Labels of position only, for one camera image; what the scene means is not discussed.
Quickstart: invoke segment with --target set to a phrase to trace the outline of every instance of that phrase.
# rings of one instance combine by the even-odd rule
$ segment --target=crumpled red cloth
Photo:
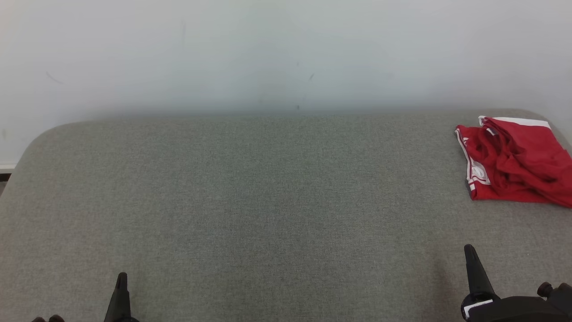
[[[467,157],[471,199],[572,207],[572,158],[548,122],[485,116],[479,121],[481,127],[455,130]]]

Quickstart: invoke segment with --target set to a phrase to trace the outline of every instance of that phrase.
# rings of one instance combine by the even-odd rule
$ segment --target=gray sofa seat
[[[477,201],[453,131],[518,110],[57,127],[0,198],[0,316],[461,321],[463,245],[501,297],[572,282],[572,213]],[[557,138],[568,144],[556,131]]]

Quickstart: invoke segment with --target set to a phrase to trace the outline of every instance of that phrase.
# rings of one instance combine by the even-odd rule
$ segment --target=black knob
[[[552,285],[550,285],[550,283],[548,282],[544,282],[542,283],[542,285],[538,288],[537,294],[540,297],[546,297],[548,298],[550,296],[550,293],[552,293]]]

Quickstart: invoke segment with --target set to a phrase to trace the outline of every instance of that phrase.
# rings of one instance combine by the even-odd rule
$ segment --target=red fabric
[[[456,132],[467,154],[473,200],[572,207],[572,158],[549,127],[485,117],[482,127],[459,125]]]

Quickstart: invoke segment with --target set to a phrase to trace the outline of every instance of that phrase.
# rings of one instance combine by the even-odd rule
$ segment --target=gray cushion
[[[515,110],[77,123],[0,198],[0,312],[102,321],[457,321],[473,244],[498,295],[572,282],[569,209],[470,199],[453,130]]]

